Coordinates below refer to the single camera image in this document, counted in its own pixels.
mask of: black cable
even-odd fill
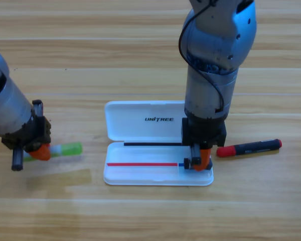
[[[199,15],[201,15],[203,12],[205,12],[207,9],[209,9],[210,7],[215,7],[215,4],[218,0],[210,0],[210,3],[204,7],[202,10],[200,10],[197,14],[195,14],[193,17],[191,17],[185,24],[185,26],[183,27],[182,29],[182,32],[181,32],[181,35],[180,35],[180,38],[179,38],[179,51],[180,51],[180,54],[182,56],[182,58],[188,63],[188,65],[190,65],[197,73],[199,73],[203,78],[205,78],[214,88],[215,90],[217,91],[217,93],[219,94],[220,96],[220,100],[221,100],[221,105],[220,105],[220,108],[217,109],[215,112],[222,112],[223,109],[224,109],[224,98],[223,98],[223,95],[221,93],[221,91],[219,90],[219,88],[215,85],[215,83],[213,82],[213,80],[206,74],[200,72],[200,70],[193,64],[191,63],[183,54],[182,52],[182,38],[183,38],[183,35],[186,31],[186,28],[188,27],[188,25],[194,20],[196,19]]]

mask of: case lid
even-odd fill
[[[182,142],[184,101],[112,101],[105,106],[108,137],[125,142]]]

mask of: wood grain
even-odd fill
[[[0,142],[0,241],[301,241],[301,0],[258,0],[256,41],[241,66],[226,145],[279,138],[280,151],[213,163],[209,187],[103,181],[104,106],[183,100],[177,40],[188,0],[1,0],[0,52],[52,143],[83,155],[10,170]]]

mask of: open case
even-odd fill
[[[110,185],[207,186],[213,168],[184,169],[183,101],[112,101],[105,106],[108,146],[104,181]]]

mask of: pen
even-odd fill
[[[228,147],[220,147],[216,151],[218,157],[232,157],[257,152],[267,152],[280,149],[282,142],[279,139],[261,142],[252,142]]]

